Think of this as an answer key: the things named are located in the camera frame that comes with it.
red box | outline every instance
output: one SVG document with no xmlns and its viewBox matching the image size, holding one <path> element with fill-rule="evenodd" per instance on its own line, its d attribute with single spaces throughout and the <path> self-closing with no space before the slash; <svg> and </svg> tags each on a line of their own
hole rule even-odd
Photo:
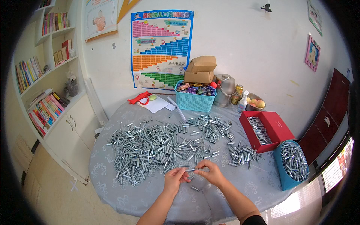
<svg viewBox="0 0 360 225">
<path fill-rule="evenodd" d="M 247 120 L 247 118 L 251 116 L 259 117 L 272 144 L 260 145 L 259 139 Z M 272 151 L 280 142 L 295 139 L 294 135 L 276 112 L 243 111 L 239 120 L 243 125 L 251 147 L 257 149 L 258 153 Z"/>
</svg>

blue paper container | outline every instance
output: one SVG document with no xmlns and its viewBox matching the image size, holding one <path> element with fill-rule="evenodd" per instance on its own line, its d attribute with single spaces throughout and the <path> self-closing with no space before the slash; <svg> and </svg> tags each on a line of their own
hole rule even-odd
<svg viewBox="0 0 360 225">
<path fill-rule="evenodd" d="M 216 90 L 214 96 L 178 92 L 176 91 L 176 87 L 181 82 L 183 82 L 183 80 L 178 81 L 174 88 L 176 95 L 176 103 L 179 108 L 185 110 L 209 112 L 211 110 L 212 103 L 214 102 L 214 99 L 216 97 Z"/>
<path fill-rule="evenodd" d="M 284 142 L 291 142 L 296 144 L 297 146 L 299 146 L 298 143 L 296 143 L 295 141 L 291 141 L 291 140 L 287 140 Z M 283 161 L 282 161 L 282 157 L 281 157 L 281 146 L 284 144 L 281 143 L 281 145 L 279 145 L 275 150 L 274 150 L 274 157 L 275 157 L 275 161 L 276 164 L 278 166 L 278 171 L 279 171 L 279 175 L 280 175 L 280 182 L 281 182 L 281 188 L 283 191 L 285 190 L 289 190 L 293 187 L 298 186 L 299 184 L 301 184 L 302 182 L 298 182 L 294 179 L 292 179 L 285 171 L 285 168 L 283 166 Z"/>
</svg>

spray bottle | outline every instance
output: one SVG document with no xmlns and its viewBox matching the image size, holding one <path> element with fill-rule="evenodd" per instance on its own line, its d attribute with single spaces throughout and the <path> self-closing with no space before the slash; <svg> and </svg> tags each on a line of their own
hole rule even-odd
<svg viewBox="0 0 360 225">
<path fill-rule="evenodd" d="M 247 105 L 247 101 L 246 101 L 246 98 L 249 94 L 249 91 L 244 91 L 243 94 L 242 94 L 242 99 L 239 100 L 239 104 L 238 104 L 238 113 L 242 113 L 245 108 L 246 108 L 246 105 Z"/>
</svg>

beer can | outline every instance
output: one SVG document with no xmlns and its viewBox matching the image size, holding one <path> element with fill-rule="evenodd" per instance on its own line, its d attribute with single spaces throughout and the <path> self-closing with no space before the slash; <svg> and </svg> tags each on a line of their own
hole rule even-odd
<svg viewBox="0 0 360 225">
<path fill-rule="evenodd" d="M 243 94 L 243 86 L 240 84 L 237 84 L 235 86 L 235 89 L 236 89 L 236 93 L 231 97 L 231 103 L 234 105 L 237 105 L 241 98 L 241 95 Z"/>
</svg>

red ball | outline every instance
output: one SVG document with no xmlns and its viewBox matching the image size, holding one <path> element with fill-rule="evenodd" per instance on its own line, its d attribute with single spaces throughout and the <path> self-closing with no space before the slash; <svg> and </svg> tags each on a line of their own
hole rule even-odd
<svg viewBox="0 0 360 225">
<path fill-rule="evenodd" d="M 213 81 L 210 83 L 210 85 L 213 87 L 213 88 L 216 88 L 217 87 L 217 84 Z"/>
</svg>

